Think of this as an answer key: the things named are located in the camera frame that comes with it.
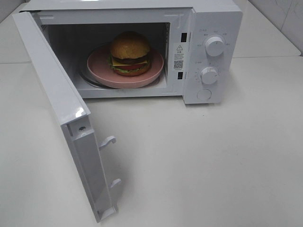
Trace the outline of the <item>pink speckled plate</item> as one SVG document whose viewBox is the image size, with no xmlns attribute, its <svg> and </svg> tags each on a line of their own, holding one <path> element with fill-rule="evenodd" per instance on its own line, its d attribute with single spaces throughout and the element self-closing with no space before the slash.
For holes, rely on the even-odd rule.
<svg viewBox="0 0 303 227">
<path fill-rule="evenodd" d="M 139 76 L 122 76 L 114 72 L 109 64 L 109 45 L 95 49 L 87 59 L 87 68 L 93 78 L 111 88 L 139 88 L 152 83 L 163 69 L 164 59 L 155 49 L 149 53 L 151 67 Z"/>
</svg>

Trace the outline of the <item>toy burger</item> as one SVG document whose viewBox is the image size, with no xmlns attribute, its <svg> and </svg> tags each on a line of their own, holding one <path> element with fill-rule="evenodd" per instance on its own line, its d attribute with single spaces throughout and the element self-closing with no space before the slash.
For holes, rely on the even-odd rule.
<svg viewBox="0 0 303 227">
<path fill-rule="evenodd" d="M 139 76 L 151 67 L 151 47 L 145 36 L 126 31 L 116 36 L 109 46 L 109 65 L 122 76 Z"/>
</svg>

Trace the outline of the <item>white microwave oven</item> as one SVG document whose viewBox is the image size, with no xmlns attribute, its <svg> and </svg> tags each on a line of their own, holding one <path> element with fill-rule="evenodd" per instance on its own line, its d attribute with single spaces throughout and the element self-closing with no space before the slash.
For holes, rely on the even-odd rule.
<svg viewBox="0 0 303 227">
<path fill-rule="evenodd" d="M 181 96 L 186 104 L 218 103 L 223 96 L 239 28 L 241 9 L 231 0 L 32 0 L 20 12 L 30 12 L 82 98 Z M 164 59 L 165 88 L 100 89 L 79 77 L 89 55 L 109 45 L 122 32 L 145 36 Z M 225 42 L 217 57 L 206 53 L 207 38 Z M 184 68 L 173 69 L 174 43 L 186 48 Z M 202 83 L 201 71 L 215 68 L 218 80 Z M 197 93 L 212 96 L 200 100 Z"/>
</svg>

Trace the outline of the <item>microwave warning label sticker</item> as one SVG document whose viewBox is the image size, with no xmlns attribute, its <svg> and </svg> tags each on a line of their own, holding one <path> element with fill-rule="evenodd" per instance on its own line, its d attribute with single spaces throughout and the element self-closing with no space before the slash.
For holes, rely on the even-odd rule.
<svg viewBox="0 0 303 227">
<path fill-rule="evenodd" d="M 185 55 L 186 55 L 185 45 L 182 43 L 174 43 L 174 52 L 173 52 L 174 70 L 182 70 L 184 68 Z"/>
</svg>

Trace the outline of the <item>round white door button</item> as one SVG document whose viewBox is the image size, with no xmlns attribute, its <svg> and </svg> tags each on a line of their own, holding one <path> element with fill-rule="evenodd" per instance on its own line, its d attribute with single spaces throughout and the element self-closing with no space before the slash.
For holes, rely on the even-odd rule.
<svg viewBox="0 0 303 227">
<path fill-rule="evenodd" d="M 209 89 L 201 89 L 197 93 L 197 98 L 200 100 L 208 100 L 211 98 L 211 96 L 212 96 L 212 92 Z"/>
</svg>

